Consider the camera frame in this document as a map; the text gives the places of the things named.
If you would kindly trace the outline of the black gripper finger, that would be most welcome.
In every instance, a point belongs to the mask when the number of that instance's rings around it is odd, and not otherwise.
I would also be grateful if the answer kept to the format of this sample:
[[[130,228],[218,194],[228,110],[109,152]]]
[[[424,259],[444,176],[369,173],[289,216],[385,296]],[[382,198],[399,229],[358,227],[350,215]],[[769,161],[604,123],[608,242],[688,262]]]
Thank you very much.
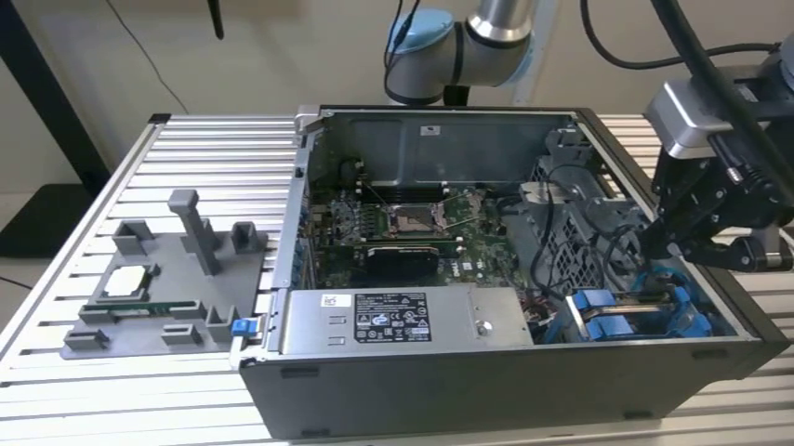
[[[665,259],[679,257],[676,230],[680,222],[677,217],[656,218],[639,235],[643,256],[647,259]]]
[[[679,244],[679,250],[689,263],[711,268],[739,272],[792,270],[792,252],[775,226],[752,230],[729,244],[687,240]]]

